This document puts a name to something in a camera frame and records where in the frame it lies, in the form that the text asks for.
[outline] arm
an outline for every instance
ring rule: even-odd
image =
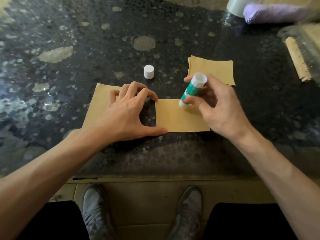
[[[216,133],[229,139],[247,158],[278,202],[299,239],[320,236],[320,188],[288,161],[246,118],[233,88],[208,74],[199,97],[187,97]],[[189,82],[192,76],[186,77]],[[210,107],[204,100],[216,106]]]
[[[105,146],[167,132],[165,128],[143,126],[139,120],[146,98],[158,100],[145,85],[125,84],[121,92],[113,90],[109,96],[109,108],[97,122],[71,132],[54,148],[2,179],[2,239],[17,237],[63,184]]]

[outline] brown paper sheet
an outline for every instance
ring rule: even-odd
[[[122,87],[109,86],[98,83],[87,112],[87,115],[84,119],[82,127],[85,127],[99,117],[106,111],[109,105],[109,91],[119,90],[121,91]]]
[[[179,107],[179,99],[159,99],[155,103],[157,126],[163,126],[168,132],[210,131],[198,108],[189,105]]]
[[[188,76],[197,72],[210,73],[224,84],[235,86],[233,79],[233,61],[214,61],[191,56],[189,57]]]

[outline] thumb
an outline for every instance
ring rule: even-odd
[[[143,126],[143,135],[144,136],[161,136],[168,132],[168,130],[161,126]]]
[[[211,109],[211,106],[203,98],[198,96],[188,96],[184,102],[196,106],[202,114]]]

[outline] gray sneaker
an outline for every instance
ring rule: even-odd
[[[167,240],[196,240],[202,215],[202,193],[198,187],[189,187],[182,195],[176,222]]]
[[[81,213],[90,240],[118,239],[111,224],[109,201],[101,185],[91,184],[84,190]]]

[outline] purple cloth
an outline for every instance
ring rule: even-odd
[[[243,12],[247,24],[294,23],[309,13],[304,7],[286,4],[248,4]]]

